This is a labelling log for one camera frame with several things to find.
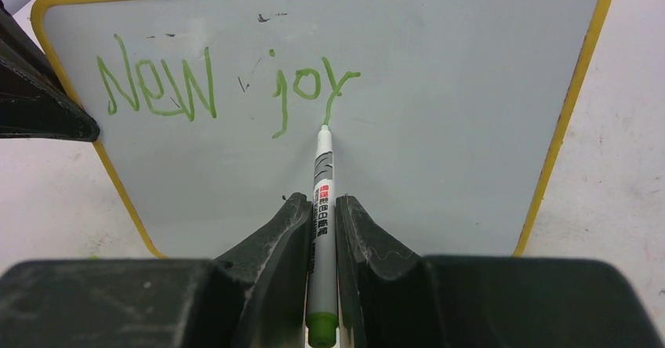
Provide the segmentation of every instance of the white marker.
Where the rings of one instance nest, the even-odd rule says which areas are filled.
[[[314,218],[305,317],[310,330],[308,342],[313,348],[334,346],[339,323],[333,177],[333,137],[328,126],[323,125],[318,132],[314,161]]]

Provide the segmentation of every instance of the black ink mark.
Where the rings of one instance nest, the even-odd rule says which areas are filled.
[[[245,91],[245,87],[242,85],[242,82],[240,81],[240,77],[238,76],[238,84],[240,85],[240,88],[242,88],[242,91]]]
[[[254,75],[254,71],[256,71],[256,66],[259,65],[259,62],[263,59],[263,57],[260,57],[259,60],[257,60],[256,64],[254,65],[254,68],[252,69],[252,75]]]
[[[178,107],[178,109],[180,109],[180,105],[178,105],[178,103],[177,103],[177,102],[176,102],[171,96],[169,96],[169,98],[170,98],[171,101],[173,101],[173,103]]]

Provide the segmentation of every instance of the whiteboard marker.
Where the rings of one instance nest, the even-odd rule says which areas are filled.
[[[318,132],[314,161],[314,199],[310,273],[307,281],[308,343],[330,348],[336,342],[337,250],[335,240],[335,186],[333,137],[327,125]]]

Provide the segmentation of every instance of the marker barrel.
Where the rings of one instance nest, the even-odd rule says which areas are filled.
[[[305,318],[309,328],[308,342],[314,348],[334,346],[339,324],[333,177],[333,141],[324,125],[318,134],[314,162],[312,246]]]

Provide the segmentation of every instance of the handwritten word joy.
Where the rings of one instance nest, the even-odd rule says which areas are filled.
[[[269,54],[270,56],[274,57],[274,50],[270,49]],[[344,74],[344,76],[340,79],[339,82],[336,82],[335,75],[333,74],[333,68],[330,67],[330,62],[328,61],[328,58],[323,56],[321,58],[321,61],[323,62],[323,67],[325,68],[325,72],[328,75],[328,80],[330,81],[330,87],[332,88],[332,92],[328,97],[328,103],[325,105],[325,119],[323,120],[323,124],[327,125],[328,122],[330,121],[330,113],[331,110],[333,109],[333,101],[335,97],[342,96],[341,89],[342,86],[344,86],[344,83],[350,78],[359,77],[360,73],[348,71],[346,74]],[[312,93],[307,93],[300,88],[300,81],[302,80],[302,78],[307,76],[311,76],[312,78],[314,78],[314,91]],[[272,96],[282,97],[282,129],[277,131],[272,136],[273,139],[276,139],[279,136],[286,133],[286,129],[289,124],[289,110],[287,109],[288,87],[286,83],[286,77],[284,76],[284,72],[282,70],[277,70],[276,82],[277,82],[277,90],[272,94]],[[305,100],[316,100],[318,95],[321,93],[321,75],[318,73],[318,71],[316,71],[313,68],[304,68],[296,71],[296,79],[293,81],[293,91],[298,96],[304,98]]]
[[[113,115],[118,112],[118,103],[115,101],[115,96],[111,91],[109,80],[111,80],[111,82],[118,90],[120,95],[124,97],[125,100],[127,100],[132,109],[134,111],[138,111],[140,108],[139,97],[138,94],[136,93],[136,86],[134,85],[134,77],[132,75],[132,70],[129,65],[129,58],[127,57],[127,50],[125,48],[125,43],[122,41],[122,38],[119,35],[114,34],[113,37],[120,45],[122,60],[125,64],[125,73],[127,74],[127,79],[129,79],[129,87],[132,90],[132,95],[130,96],[120,87],[120,85],[118,84],[118,79],[116,79],[115,76],[108,70],[108,67],[106,66],[102,57],[97,56],[97,66],[100,69],[102,82],[104,83],[104,87],[106,87],[106,92],[108,93],[108,97],[110,99],[108,102],[108,114]],[[139,60],[134,64],[134,71],[136,72],[136,77],[138,78],[140,91],[141,93],[143,93],[147,108],[152,114],[161,115],[165,117],[178,115],[178,114],[185,114],[185,116],[187,116],[187,119],[189,121],[193,121],[195,116],[194,98],[192,92],[193,89],[194,92],[196,92],[198,99],[201,100],[203,107],[208,112],[210,112],[210,115],[213,118],[217,117],[217,110],[215,108],[215,96],[213,91],[213,70],[210,64],[210,54],[207,47],[203,49],[203,56],[205,58],[205,72],[208,77],[208,99],[206,100],[206,98],[203,96],[203,92],[201,91],[201,88],[198,86],[198,82],[196,81],[194,74],[191,72],[189,63],[187,63],[186,60],[183,60],[183,77],[185,81],[185,88],[187,90],[187,104],[185,104],[183,96],[180,93],[180,88],[173,79],[173,74],[171,73],[169,65],[166,63],[165,60],[161,61],[164,74],[166,75],[166,78],[169,79],[171,88],[173,88],[173,92],[176,95],[176,99],[178,100],[178,102],[176,102],[173,98],[171,98],[173,103],[178,107],[177,109],[172,109],[172,110],[161,110],[154,107],[153,105],[152,100],[160,100],[164,96],[164,86],[162,85],[162,80],[160,79],[159,74],[157,73],[157,68],[154,66],[154,63],[151,60]],[[149,72],[152,73],[154,82],[155,84],[157,84],[157,91],[151,90],[150,88],[147,87],[144,77],[144,72],[146,70],[145,67],[148,67],[150,69]]]

